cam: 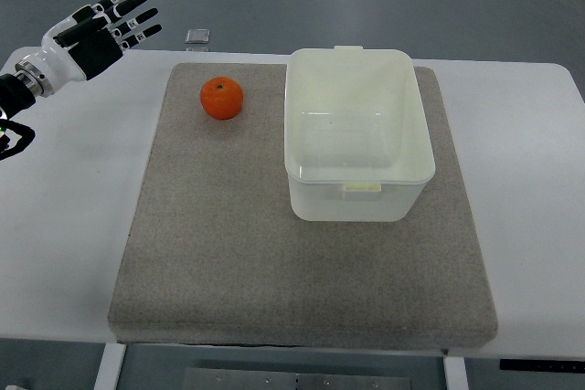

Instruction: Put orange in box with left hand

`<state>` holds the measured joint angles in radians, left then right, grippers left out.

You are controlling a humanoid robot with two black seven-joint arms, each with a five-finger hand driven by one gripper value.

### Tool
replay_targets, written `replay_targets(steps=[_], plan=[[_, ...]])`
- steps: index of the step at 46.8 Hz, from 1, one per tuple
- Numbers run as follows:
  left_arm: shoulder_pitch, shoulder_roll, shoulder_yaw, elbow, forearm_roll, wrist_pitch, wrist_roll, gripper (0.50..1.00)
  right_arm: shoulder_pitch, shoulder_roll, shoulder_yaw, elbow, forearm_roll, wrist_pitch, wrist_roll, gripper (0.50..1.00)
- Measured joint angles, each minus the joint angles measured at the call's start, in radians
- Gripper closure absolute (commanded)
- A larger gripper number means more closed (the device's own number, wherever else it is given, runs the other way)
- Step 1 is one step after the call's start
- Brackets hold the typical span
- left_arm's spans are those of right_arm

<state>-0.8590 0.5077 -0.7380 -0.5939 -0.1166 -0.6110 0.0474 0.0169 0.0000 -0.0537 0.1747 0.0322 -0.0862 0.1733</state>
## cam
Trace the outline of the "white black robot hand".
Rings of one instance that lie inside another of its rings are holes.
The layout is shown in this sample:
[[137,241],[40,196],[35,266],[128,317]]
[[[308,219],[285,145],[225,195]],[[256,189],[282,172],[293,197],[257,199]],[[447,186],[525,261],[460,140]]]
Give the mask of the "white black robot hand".
[[116,63],[128,49],[162,30],[148,0],[99,0],[66,17],[41,39],[40,49],[15,65],[15,77],[33,96],[48,97],[69,82],[91,80]]

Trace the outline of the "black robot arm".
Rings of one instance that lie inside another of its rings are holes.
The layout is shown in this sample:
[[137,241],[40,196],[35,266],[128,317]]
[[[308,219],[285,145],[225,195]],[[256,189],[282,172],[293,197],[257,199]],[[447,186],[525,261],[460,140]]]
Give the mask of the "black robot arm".
[[36,102],[31,90],[11,74],[1,76],[1,160],[23,152],[35,139],[35,131],[12,118]]

